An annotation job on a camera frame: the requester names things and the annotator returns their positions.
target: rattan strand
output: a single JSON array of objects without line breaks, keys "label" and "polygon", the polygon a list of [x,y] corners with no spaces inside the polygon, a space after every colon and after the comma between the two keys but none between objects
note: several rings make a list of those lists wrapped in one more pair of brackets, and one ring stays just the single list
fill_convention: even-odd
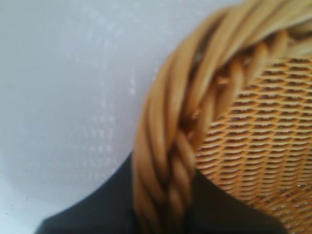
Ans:
[{"label": "rattan strand", "polygon": [[[282,58],[292,59],[268,68]],[[220,10],[170,54],[146,98],[134,148],[134,208],[142,233],[179,231],[203,140],[196,164],[204,174],[281,216],[292,231],[303,229],[294,217],[311,213],[301,204],[311,197],[305,142],[311,73],[307,66],[290,67],[304,66],[310,60],[299,59],[306,58],[312,58],[312,0],[248,0]],[[289,190],[298,197],[290,193],[293,209],[283,210],[279,195]]]}]

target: white surface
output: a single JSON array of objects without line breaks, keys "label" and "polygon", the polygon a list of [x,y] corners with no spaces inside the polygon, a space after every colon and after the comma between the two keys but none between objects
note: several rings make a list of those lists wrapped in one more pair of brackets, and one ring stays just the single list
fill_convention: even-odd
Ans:
[{"label": "white surface", "polygon": [[0,0],[0,233],[100,186],[168,53],[238,0]]}]

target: tan wicker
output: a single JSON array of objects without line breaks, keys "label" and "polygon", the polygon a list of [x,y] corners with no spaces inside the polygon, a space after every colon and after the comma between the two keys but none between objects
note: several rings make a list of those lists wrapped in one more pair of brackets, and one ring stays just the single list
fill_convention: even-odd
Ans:
[{"label": "tan wicker", "polygon": [[195,165],[290,233],[312,233],[311,58],[312,0],[222,9],[170,54],[134,149],[143,233],[178,230]]}]

